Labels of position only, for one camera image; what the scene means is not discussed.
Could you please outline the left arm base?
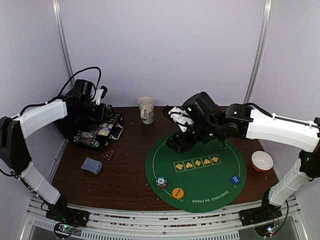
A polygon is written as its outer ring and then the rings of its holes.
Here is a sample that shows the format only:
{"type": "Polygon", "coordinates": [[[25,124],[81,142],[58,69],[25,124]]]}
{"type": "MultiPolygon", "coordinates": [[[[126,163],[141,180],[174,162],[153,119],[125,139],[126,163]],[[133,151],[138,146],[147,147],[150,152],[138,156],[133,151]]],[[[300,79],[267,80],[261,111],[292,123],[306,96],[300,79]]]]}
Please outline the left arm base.
{"type": "Polygon", "coordinates": [[[59,208],[57,206],[48,205],[46,218],[68,224],[74,227],[86,227],[90,213],[86,210],[79,210],[70,207],[59,208]]]}

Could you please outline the blue small blind button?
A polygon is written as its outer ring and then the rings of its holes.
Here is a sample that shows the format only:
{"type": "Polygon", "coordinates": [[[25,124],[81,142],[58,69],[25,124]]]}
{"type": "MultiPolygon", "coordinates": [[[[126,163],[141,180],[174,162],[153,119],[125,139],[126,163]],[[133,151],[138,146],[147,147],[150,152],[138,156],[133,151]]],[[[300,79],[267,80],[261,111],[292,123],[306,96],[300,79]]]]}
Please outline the blue small blind button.
{"type": "Polygon", "coordinates": [[[232,184],[234,185],[239,185],[241,183],[241,178],[238,176],[238,175],[233,175],[231,178],[230,178],[230,181],[232,184]]]}

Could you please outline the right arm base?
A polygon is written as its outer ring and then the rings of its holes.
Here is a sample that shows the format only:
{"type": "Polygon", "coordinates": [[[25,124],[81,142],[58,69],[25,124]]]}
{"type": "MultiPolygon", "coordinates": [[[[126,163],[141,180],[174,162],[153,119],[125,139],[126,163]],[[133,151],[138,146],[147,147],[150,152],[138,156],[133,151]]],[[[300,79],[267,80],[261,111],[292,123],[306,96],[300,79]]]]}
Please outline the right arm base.
{"type": "Polygon", "coordinates": [[[281,217],[282,215],[281,207],[272,205],[268,201],[263,201],[259,207],[245,209],[239,212],[242,226],[271,221],[275,216],[281,217]]]}

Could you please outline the poker chip stack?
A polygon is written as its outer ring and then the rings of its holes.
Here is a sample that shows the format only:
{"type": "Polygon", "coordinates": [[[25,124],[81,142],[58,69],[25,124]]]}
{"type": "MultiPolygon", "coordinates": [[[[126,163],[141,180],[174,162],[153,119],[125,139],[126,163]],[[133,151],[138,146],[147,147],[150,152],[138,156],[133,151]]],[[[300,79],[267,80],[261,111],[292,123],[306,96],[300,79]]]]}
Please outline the poker chip stack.
{"type": "Polygon", "coordinates": [[[167,187],[168,181],[167,181],[167,179],[165,177],[159,176],[159,177],[156,178],[155,184],[156,184],[157,188],[164,189],[164,188],[167,187]]]}

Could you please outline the orange big blind button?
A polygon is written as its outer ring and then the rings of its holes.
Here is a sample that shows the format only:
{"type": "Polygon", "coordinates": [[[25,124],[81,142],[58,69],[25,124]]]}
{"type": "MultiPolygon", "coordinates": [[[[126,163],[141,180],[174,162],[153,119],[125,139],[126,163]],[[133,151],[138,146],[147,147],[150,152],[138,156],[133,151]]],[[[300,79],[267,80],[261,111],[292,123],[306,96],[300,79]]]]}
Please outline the orange big blind button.
{"type": "Polygon", "coordinates": [[[175,198],[175,199],[182,199],[185,195],[185,192],[182,188],[180,187],[177,187],[177,188],[174,188],[171,192],[172,194],[172,197],[175,198]]]}

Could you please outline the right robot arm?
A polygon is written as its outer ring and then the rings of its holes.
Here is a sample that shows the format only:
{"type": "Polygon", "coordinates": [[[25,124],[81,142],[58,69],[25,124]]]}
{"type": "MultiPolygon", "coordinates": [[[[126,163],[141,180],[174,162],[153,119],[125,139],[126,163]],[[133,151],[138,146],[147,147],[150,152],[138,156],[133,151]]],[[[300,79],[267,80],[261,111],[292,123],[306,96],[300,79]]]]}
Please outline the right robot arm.
{"type": "Polygon", "coordinates": [[[190,152],[198,142],[217,139],[267,140],[300,148],[298,159],[279,183],[264,195],[256,210],[259,220],[268,220],[284,202],[303,186],[320,176],[320,119],[299,120],[269,113],[258,105],[233,103],[225,110],[204,91],[182,106],[166,106],[163,115],[179,130],[166,145],[179,154],[190,152]]]}

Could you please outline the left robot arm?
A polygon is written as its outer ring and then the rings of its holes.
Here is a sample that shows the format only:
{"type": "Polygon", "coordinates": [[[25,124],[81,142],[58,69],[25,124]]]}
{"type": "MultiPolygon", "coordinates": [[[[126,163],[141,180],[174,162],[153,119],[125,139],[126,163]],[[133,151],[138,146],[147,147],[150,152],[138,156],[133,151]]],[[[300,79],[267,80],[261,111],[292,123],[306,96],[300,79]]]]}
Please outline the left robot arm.
{"type": "Polygon", "coordinates": [[[20,179],[45,203],[53,206],[52,213],[61,222],[72,218],[65,196],[53,187],[36,168],[27,139],[38,130],[54,124],[60,133],[77,147],[103,151],[110,132],[102,128],[114,115],[113,107],[101,100],[108,92],[106,86],[96,87],[88,80],[78,79],[66,94],[26,106],[13,117],[0,120],[0,158],[12,170],[11,176],[20,179]]]}

